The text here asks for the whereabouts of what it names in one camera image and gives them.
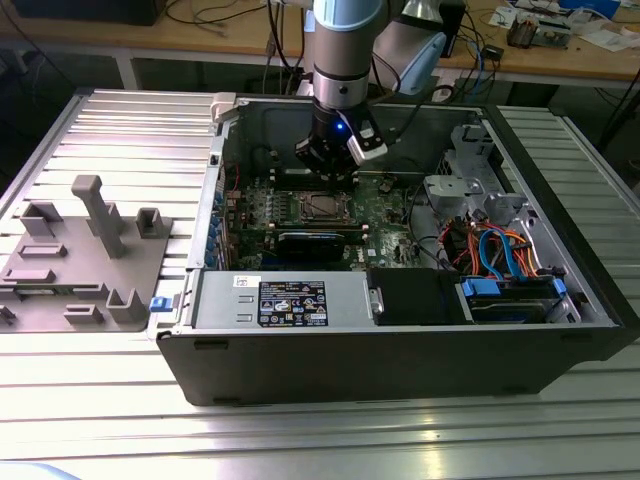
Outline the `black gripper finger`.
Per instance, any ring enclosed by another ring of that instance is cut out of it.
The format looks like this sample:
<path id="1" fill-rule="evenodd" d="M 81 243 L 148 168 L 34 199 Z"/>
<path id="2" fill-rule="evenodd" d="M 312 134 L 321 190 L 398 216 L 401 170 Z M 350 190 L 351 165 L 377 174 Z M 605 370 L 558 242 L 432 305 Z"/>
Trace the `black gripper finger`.
<path id="1" fill-rule="evenodd" d="M 333 173 L 331 159 L 320 152 L 310 139 L 295 144 L 295 155 L 315 174 L 330 176 Z"/>
<path id="2" fill-rule="evenodd" d="M 339 148 L 332 153 L 331 176 L 336 180 L 350 176 L 358 165 L 347 148 Z"/>

